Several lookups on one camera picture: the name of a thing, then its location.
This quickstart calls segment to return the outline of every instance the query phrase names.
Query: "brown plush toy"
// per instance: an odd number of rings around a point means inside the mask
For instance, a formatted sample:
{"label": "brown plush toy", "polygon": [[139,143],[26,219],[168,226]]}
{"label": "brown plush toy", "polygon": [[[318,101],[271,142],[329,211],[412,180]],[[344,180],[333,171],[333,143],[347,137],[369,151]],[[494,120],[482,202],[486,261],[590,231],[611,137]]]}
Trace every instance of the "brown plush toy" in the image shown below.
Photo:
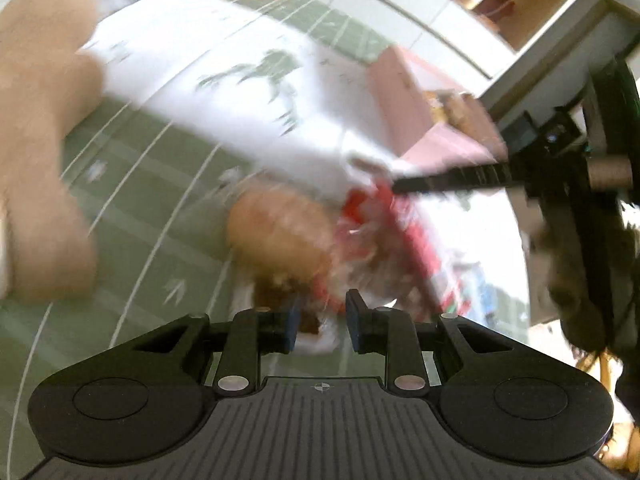
{"label": "brown plush toy", "polygon": [[49,301],[94,283],[95,244],[60,180],[60,150],[102,98],[100,62],[78,52],[96,24],[94,0],[11,0],[0,12],[3,296]]}

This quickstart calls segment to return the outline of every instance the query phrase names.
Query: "ribbed black surface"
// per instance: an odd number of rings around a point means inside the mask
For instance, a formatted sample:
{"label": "ribbed black surface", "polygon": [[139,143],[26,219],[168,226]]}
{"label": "ribbed black surface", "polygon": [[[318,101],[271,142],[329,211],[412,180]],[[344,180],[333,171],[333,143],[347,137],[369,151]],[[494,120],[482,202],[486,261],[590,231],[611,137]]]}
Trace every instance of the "ribbed black surface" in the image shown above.
{"label": "ribbed black surface", "polygon": [[392,396],[374,379],[272,378],[257,395],[220,402],[193,439],[163,457],[116,468],[54,458],[31,478],[599,480],[616,476],[590,458],[526,468],[478,456],[449,436],[425,402]]}

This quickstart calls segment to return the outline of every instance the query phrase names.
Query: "silver screw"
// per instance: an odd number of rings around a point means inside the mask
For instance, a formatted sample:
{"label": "silver screw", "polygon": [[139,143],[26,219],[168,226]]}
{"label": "silver screw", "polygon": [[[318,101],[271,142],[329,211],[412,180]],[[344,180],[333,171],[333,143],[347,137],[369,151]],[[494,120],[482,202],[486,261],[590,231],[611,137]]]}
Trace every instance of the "silver screw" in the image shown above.
{"label": "silver screw", "polygon": [[421,390],[426,386],[424,379],[417,375],[401,375],[396,377],[394,384],[401,390]]}
{"label": "silver screw", "polygon": [[249,379],[240,375],[228,375],[218,381],[218,387],[228,392],[239,392],[249,385]]}

